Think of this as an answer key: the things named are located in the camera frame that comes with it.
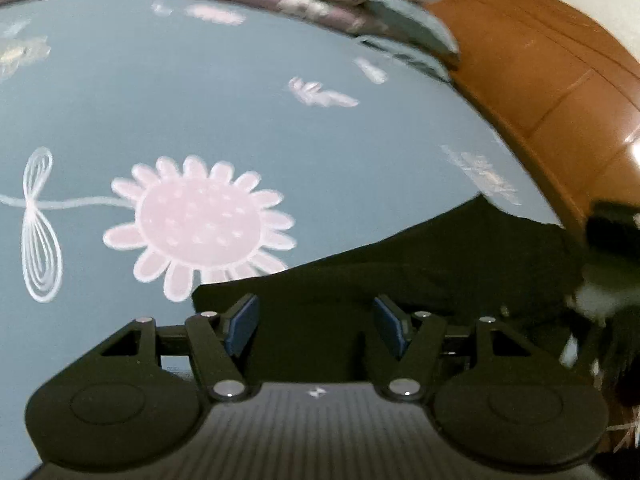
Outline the wooden headboard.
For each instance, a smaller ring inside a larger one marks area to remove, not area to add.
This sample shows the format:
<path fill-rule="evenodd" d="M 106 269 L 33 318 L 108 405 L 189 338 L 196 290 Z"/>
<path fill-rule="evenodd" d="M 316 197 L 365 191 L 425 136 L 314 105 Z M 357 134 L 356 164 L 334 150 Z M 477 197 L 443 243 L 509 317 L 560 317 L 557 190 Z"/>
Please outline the wooden headboard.
<path fill-rule="evenodd" d="M 600 200 L 639 203 L 639 63 L 560 0 L 440 0 L 457 89 L 581 238 Z"/>

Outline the black sweatpants with drawstring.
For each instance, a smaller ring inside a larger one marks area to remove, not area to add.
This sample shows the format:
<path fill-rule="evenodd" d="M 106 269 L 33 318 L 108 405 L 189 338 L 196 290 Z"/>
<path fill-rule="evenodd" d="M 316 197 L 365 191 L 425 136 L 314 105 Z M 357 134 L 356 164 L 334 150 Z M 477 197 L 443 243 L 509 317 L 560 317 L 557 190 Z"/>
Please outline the black sweatpants with drawstring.
<path fill-rule="evenodd" d="M 395 361 L 374 300 L 390 297 L 453 326 L 492 316 L 559 356 L 596 331 L 566 300 L 582 284 L 582 248 L 554 224 L 512 216 L 483 196 L 380 242 L 262 278 L 202 285 L 197 311 L 253 294 L 259 322 L 239 368 L 251 382 L 377 382 Z"/>

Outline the blue patterned bed sheet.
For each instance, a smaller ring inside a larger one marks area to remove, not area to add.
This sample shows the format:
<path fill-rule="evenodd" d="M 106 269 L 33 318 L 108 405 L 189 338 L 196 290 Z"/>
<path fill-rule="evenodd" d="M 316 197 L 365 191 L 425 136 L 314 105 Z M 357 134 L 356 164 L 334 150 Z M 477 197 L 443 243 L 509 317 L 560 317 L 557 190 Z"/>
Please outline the blue patterned bed sheet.
<path fill-rule="evenodd" d="M 162 156 L 254 171 L 281 193 L 300 266 L 486 194 L 555 222 L 534 181 L 450 87 L 352 37 L 209 0 L 27 0 L 1 11 L 1 474 L 38 465 L 30 395 L 139 315 L 181 323 L 111 185 Z"/>

